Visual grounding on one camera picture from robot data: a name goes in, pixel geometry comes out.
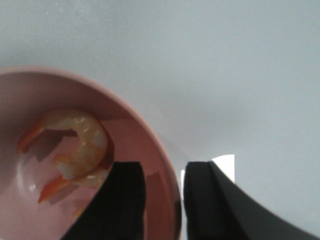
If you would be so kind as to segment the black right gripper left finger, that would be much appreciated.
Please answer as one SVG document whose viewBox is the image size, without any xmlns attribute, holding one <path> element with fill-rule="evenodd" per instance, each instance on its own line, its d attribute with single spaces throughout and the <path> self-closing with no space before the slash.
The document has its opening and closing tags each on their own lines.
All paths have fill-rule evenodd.
<svg viewBox="0 0 320 240">
<path fill-rule="evenodd" d="M 115 162 L 64 240 L 142 240 L 146 185 L 139 162 Z"/>
</svg>

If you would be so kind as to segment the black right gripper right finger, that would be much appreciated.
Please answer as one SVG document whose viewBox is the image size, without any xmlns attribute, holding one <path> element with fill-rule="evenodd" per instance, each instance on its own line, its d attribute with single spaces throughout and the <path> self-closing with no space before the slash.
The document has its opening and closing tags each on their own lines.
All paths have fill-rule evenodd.
<svg viewBox="0 0 320 240">
<path fill-rule="evenodd" d="M 235 185 L 213 162 L 188 162 L 183 202 L 190 240 L 315 240 Z"/>
</svg>

